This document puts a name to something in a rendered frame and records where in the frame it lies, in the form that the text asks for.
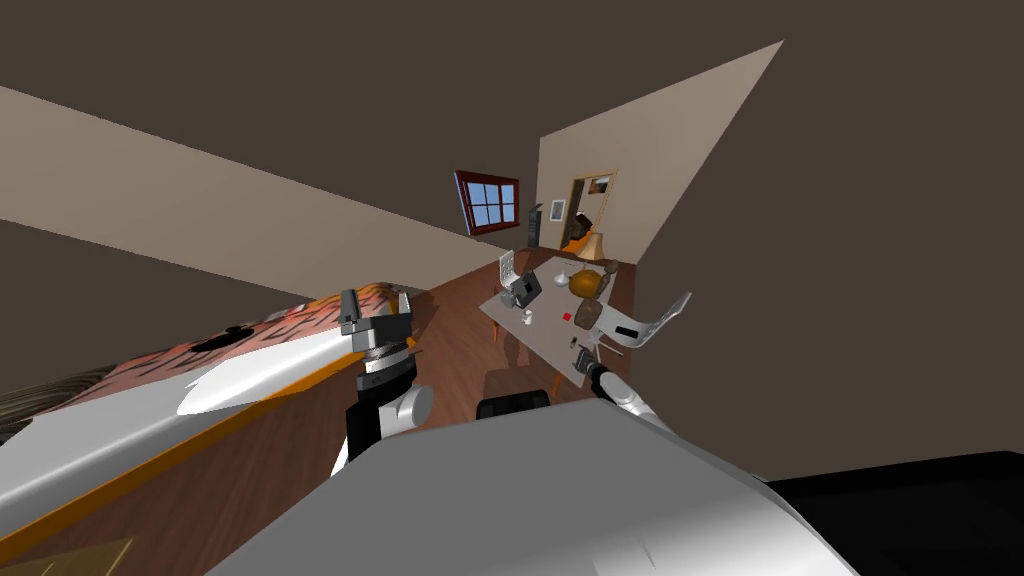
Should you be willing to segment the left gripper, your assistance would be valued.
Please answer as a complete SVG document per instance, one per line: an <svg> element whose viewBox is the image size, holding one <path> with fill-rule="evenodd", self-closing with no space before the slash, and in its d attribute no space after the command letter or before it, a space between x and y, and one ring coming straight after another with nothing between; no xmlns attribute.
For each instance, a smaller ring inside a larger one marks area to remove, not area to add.
<svg viewBox="0 0 1024 576"><path fill-rule="evenodd" d="M341 334L350 337L352 351L355 353L406 342L412 337L412 320L408 292L398 293L397 314L365 318L361 318L359 296L355 289L343 291L339 295Z"/></svg>

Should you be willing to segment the grey dining table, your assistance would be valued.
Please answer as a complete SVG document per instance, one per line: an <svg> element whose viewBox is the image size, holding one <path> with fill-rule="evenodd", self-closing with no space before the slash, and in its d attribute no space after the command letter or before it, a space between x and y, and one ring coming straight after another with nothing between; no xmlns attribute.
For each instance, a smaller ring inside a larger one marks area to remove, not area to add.
<svg viewBox="0 0 1024 576"><path fill-rule="evenodd" d="M582 261L560 257L550 258L537 266L534 271L541 293L527 306L531 313L528 324L523 322L522 310L507 307L498 296L480 304L481 312L579 388L584 385L585 376L573 367L578 347L572 347L570 340L577 338L581 343L588 338L588 332L575 326L571 318L565 320L563 316L574 316L582 299L568 288L558 286L555 277L561 273L571 276L585 268Z"/></svg>

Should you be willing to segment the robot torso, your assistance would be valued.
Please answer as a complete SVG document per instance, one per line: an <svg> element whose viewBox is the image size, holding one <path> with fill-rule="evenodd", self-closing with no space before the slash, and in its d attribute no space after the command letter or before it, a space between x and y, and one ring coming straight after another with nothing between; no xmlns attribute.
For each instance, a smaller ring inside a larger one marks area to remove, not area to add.
<svg viewBox="0 0 1024 576"><path fill-rule="evenodd" d="M765 483L605 400L344 447L206 576L859 576Z"/></svg>

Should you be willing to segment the red framed window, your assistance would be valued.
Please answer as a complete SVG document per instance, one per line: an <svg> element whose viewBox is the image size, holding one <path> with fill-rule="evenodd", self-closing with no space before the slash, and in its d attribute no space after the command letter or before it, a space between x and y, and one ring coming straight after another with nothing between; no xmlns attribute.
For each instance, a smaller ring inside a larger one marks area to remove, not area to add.
<svg viewBox="0 0 1024 576"><path fill-rule="evenodd" d="M471 237L517 227L519 181L488 174L454 172L467 232Z"/></svg>

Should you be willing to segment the gold framed doorway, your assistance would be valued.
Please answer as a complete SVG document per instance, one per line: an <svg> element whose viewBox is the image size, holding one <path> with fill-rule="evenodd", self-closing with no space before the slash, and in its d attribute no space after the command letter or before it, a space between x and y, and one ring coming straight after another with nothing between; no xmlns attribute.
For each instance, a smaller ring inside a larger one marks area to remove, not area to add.
<svg viewBox="0 0 1024 576"><path fill-rule="evenodd" d="M597 231L616 174L616 170L610 170L573 177L564 204L560 250L575 252L586 237Z"/></svg>

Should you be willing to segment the orange striped grey door leaf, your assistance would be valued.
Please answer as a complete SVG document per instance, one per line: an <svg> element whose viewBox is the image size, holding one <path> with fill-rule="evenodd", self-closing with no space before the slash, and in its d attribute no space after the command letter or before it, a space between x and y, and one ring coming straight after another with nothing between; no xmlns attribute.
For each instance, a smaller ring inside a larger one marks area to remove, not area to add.
<svg viewBox="0 0 1024 576"><path fill-rule="evenodd" d="M365 315L404 291L355 290ZM335 295L0 397L0 565L361 357Z"/></svg>

